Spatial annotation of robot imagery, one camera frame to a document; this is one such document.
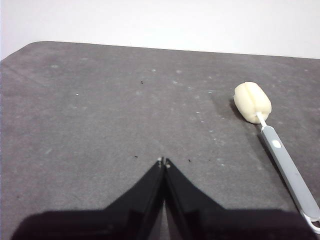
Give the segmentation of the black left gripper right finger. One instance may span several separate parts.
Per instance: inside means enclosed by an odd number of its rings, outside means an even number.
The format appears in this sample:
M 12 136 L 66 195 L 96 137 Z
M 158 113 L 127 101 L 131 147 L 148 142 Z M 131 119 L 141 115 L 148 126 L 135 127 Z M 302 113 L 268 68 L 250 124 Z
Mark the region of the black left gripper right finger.
M 169 234 L 179 240 L 315 240 L 295 212 L 280 209 L 226 209 L 164 159 Z

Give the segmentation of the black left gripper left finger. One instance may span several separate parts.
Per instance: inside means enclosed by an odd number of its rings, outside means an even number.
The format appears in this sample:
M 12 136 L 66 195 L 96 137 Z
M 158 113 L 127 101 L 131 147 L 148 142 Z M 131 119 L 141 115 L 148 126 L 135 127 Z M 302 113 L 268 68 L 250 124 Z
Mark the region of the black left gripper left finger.
M 46 211 L 26 217 L 13 240 L 149 240 L 156 238 L 164 202 L 163 159 L 109 206 Z

